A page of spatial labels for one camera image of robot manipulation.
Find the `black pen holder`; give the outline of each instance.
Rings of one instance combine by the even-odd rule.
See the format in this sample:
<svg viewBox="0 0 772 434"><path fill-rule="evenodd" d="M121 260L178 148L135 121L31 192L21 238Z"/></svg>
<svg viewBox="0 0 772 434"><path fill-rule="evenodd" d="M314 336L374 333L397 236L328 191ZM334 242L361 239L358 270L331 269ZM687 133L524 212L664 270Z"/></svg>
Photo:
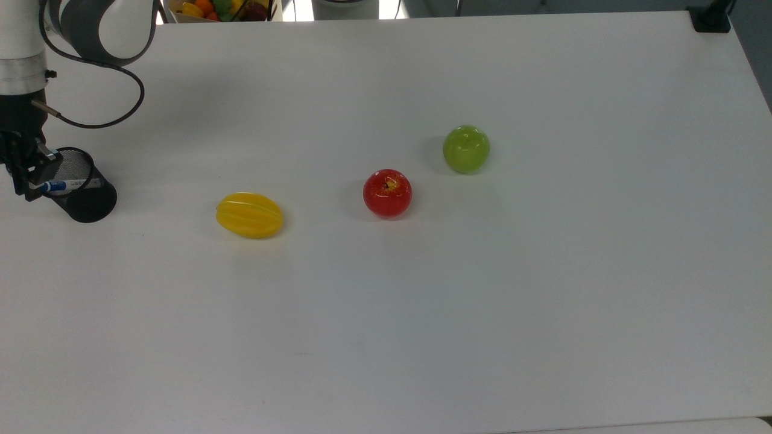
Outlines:
<svg viewBox="0 0 772 434"><path fill-rule="evenodd" d="M104 219L115 207L118 199L115 187L94 166L90 155L76 147L57 150L62 164L51 180L52 185L67 184L69 187L42 193L81 223Z"/></svg>

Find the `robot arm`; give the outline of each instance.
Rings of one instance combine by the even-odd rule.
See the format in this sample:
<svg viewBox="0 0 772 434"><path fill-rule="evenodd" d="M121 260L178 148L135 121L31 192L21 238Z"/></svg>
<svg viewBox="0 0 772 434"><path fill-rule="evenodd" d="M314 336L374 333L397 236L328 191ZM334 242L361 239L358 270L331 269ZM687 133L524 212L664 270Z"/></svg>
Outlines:
<svg viewBox="0 0 772 434"><path fill-rule="evenodd" d="M158 1L0 2L0 164L28 201L41 195L35 186L50 180L62 160L42 133L46 111L55 113L45 106L44 87L56 74L46 68L41 8L48 27L89 63L125 66L150 45Z"/></svg>

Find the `blue marker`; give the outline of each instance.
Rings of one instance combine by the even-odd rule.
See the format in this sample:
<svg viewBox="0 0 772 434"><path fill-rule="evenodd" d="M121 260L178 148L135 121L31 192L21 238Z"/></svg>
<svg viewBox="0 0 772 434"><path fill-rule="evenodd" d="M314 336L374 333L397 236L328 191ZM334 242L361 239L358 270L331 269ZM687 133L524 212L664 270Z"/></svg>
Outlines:
<svg viewBox="0 0 772 434"><path fill-rule="evenodd" d="M104 182L104 180L101 178L91 178L91 182L84 187L84 188L98 188L101 187ZM80 188L83 183L85 183L85 179L70 179L69 181L49 181L49 182L43 182L40 186L40 192L41 193L47 193L47 192L71 192L72 190L77 190Z"/></svg>

